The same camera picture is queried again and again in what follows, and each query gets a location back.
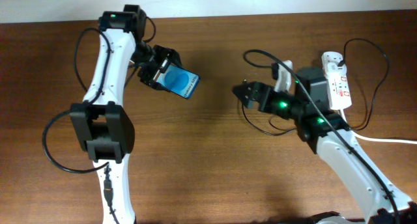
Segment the blue Galaxy smartphone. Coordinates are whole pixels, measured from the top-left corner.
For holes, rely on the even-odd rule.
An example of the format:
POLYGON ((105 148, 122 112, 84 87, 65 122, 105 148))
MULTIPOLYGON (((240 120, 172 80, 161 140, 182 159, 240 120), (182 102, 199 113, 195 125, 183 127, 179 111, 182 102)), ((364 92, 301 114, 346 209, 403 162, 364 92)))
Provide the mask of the blue Galaxy smartphone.
POLYGON ((156 82, 174 94, 189 99, 199 83, 197 74, 179 68, 173 64, 164 73, 158 72, 156 82))

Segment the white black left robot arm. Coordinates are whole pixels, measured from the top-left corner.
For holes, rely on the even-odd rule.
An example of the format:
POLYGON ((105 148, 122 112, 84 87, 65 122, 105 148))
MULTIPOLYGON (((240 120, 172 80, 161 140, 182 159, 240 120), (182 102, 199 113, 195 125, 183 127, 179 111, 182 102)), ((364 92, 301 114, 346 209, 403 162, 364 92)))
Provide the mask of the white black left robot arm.
POLYGON ((199 76, 183 69, 170 48, 150 47, 143 39, 147 15, 138 5, 105 11, 98 21, 100 51, 94 76, 70 119, 82 151, 93 162, 100 182, 104 223, 136 223, 130 200, 128 164, 135 128, 123 107, 128 65, 134 63, 148 87, 189 98, 199 76))

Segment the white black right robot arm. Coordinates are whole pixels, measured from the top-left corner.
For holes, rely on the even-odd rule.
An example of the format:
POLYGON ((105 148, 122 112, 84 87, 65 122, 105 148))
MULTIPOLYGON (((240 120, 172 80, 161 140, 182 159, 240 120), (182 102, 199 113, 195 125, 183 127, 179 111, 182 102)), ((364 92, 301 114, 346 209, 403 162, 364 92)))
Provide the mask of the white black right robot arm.
POLYGON ((292 72, 295 93, 251 82, 236 85, 242 105, 295 122, 299 138, 338 175, 358 203, 365 223, 415 223, 416 202, 393 185, 367 156, 350 126, 329 108, 328 81, 320 68, 292 72))

